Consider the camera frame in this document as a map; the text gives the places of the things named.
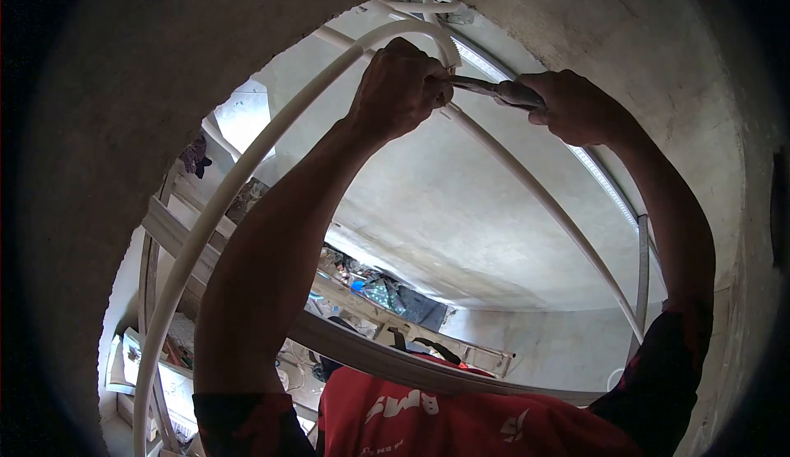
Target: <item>forearm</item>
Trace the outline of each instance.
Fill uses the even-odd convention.
[[[307,300],[326,229],[354,176],[383,146],[366,141],[363,128],[338,121],[233,233],[202,299],[200,392],[271,392],[275,356]],[[256,372],[268,379],[242,374]]]
[[[645,202],[670,303],[691,300],[711,309],[716,252],[707,218],[686,181],[637,122],[623,132],[633,135],[608,145]]]

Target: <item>hand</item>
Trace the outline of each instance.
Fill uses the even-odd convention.
[[[546,101],[529,122],[546,125],[568,145],[611,145],[644,133],[636,119],[615,99],[570,70],[521,75],[516,81]]]
[[[396,139],[450,101],[448,76],[439,60],[395,37],[376,52],[362,75],[349,118],[378,141]]]

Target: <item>concrete ceiling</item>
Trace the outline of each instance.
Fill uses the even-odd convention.
[[[524,47],[474,12],[464,32],[519,72],[544,71]],[[352,9],[329,22],[360,37],[391,19]],[[435,54],[426,37],[409,37]],[[272,116],[340,49],[305,37],[253,76],[269,91]],[[348,111],[359,63],[309,108],[276,146],[280,174],[294,166]],[[459,74],[485,78],[471,66]],[[635,302],[637,236],[578,159],[518,109],[456,91],[454,101],[502,142],[557,198]],[[716,157],[739,164],[737,147]],[[727,188],[738,196],[738,182]],[[599,275],[539,203],[479,144],[434,113],[362,169],[335,215],[327,240],[396,274],[424,294],[472,309],[573,311],[615,307]],[[665,299],[653,269],[650,301]]]

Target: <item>shirt sleeve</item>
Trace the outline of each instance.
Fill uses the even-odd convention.
[[[672,455],[697,403],[713,314],[696,305],[664,311],[617,386],[588,409],[628,433],[646,455]]]
[[[195,394],[201,442],[211,457],[315,457],[291,395]]]

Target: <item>pliers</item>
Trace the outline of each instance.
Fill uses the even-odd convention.
[[[457,75],[449,77],[449,82],[454,87],[493,97],[499,104],[505,106],[518,107],[527,111],[546,110],[546,101],[537,92],[517,82],[505,80],[498,84],[492,84],[485,80]]]

